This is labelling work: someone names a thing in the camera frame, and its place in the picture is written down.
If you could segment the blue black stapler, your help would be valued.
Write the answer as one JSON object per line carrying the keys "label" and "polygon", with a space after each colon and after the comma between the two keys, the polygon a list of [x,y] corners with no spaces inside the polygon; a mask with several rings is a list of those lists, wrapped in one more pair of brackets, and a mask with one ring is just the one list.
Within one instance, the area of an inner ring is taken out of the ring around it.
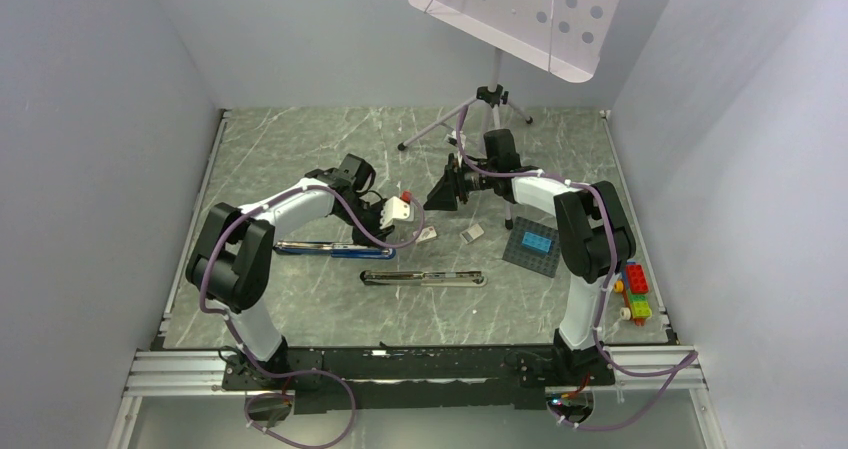
{"label": "blue black stapler", "polygon": [[396,256],[396,250],[392,248],[342,242],[279,241],[273,249],[281,255],[325,255],[342,259],[389,260]]}

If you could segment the staple box tray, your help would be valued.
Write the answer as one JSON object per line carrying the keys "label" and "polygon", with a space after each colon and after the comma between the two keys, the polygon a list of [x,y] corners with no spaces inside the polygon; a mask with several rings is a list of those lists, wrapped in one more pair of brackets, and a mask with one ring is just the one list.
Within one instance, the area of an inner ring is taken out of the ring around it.
{"label": "staple box tray", "polygon": [[465,229],[460,233],[461,239],[466,244],[471,244],[474,241],[480,239],[484,235],[485,231],[479,224],[474,224],[473,226]]}

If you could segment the black silver stapler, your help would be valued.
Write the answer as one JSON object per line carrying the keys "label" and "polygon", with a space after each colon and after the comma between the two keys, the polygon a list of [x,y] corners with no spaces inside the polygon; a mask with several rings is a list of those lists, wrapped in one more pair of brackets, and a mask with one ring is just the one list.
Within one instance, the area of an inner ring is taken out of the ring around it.
{"label": "black silver stapler", "polygon": [[487,278],[481,271],[362,271],[366,286],[483,287]]}

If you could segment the white staple box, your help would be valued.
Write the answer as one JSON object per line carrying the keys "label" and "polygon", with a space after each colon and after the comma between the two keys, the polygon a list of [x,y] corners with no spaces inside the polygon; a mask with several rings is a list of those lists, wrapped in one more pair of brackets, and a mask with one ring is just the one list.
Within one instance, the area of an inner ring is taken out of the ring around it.
{"label": "white staple box", "polygon": [[435,240],[438,237],[437,230],[434,226],[427,226],[423,228],[416,239],[417,244],[421,244],[424,242],[429,242]]}

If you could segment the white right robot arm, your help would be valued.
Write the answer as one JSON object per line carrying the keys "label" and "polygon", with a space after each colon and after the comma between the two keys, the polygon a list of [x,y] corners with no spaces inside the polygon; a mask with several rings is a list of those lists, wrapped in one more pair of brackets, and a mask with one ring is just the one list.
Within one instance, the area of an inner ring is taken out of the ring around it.
{"label": "white right robot arm", "polygon": [[470,193],[491,190],[512,205],[555,217],[570,288],[556,332],[565,348],[552,355],[551,370],[560,382],[574,384],[588,373],[590,360],[610,359],[602,347],[603,310],[614,277],[635,253],[632,227],[610,182],[573,182],[523,165],[508,129],[489,131],[483,140],[482,159],[464,151],[449,156],[424,208],[455,211]]}

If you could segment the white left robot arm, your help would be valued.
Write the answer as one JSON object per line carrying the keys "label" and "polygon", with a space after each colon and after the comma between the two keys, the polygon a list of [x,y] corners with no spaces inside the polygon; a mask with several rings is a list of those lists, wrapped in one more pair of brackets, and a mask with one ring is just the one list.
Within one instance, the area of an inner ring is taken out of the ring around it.
{"label": "white left robot arm", "polygon": [[199,291],[199,307],[219,314],[264,389],[279,386],[290,369],[288,344],[263,301],[276,244],[309,222],[335,216],[352,228],[352,247],[384,249],[393,228],[381,223],[386,201],[365,201],[376,171],[348,154],[339,167],[315,169],[291,188],[260,202],[209,210],[190,253],[185,277]]}

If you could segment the dark grey lego baseplate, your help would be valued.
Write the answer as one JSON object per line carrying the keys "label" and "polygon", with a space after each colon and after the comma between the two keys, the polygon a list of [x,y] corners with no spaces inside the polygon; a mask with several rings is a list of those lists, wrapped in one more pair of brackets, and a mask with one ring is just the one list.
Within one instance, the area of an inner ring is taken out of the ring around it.
{"label": "dark grey lego baseplate", "polygon": [[523,217],[515,218],[502,260],[554,278],[562,261],[558,230]]}

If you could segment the blue lego brick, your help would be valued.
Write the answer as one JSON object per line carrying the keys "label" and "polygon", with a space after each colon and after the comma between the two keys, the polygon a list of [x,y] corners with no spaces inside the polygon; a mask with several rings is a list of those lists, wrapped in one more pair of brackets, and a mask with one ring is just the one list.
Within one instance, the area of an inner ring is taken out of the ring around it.
{"label": "blue lego brick", "polygon": [[550,238],[531,231],[525,231],[521,239],[521,246],[536,253],[549,254],[553,247],[553,242]]}

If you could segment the white perforated music stand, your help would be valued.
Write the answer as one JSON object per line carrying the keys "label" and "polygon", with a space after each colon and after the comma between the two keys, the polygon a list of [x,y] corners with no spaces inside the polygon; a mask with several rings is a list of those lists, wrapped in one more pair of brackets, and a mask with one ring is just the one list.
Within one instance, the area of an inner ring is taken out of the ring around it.
{"label": "white perforated music stand", "polygon": [[502,60],[510,54],[567,83],[593,79],[620,0],[408,0],[410,6],[494,49],[489,82],[474,97],[399,143],[406,150],[464,110],[483,107],[481,129],[502,126],[500,109],[510,107],[526,124],[533,119],[500,82]]}

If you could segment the colourful lego toy car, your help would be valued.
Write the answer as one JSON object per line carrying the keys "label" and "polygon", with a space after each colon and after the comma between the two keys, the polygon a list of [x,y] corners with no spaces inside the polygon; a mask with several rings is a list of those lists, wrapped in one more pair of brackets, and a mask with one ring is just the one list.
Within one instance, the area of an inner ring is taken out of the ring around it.
{"label": "colourful lego toy car", "polygon": [[627,262],[613,285],[613,292],[622,298],[619,317],[642,327],[653,316],[648,301],[650,286],[641,264]]}

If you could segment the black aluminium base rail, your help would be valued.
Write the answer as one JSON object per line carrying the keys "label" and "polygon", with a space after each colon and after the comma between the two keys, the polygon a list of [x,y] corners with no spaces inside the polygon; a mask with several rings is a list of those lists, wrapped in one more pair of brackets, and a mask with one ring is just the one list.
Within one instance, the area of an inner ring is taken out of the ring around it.
{"label": "black aluminium base rail", "polygon": [[613,366],[600,362],[565,374],[550,345],[443,347],[294,347],[295,376],[268,379],[227,349],[137,353],[126,397],[291,397],[297,415],[331,410],[511,406],[536,410],[550,399],[609,391],[654,391],[690,346],[612,346]]}

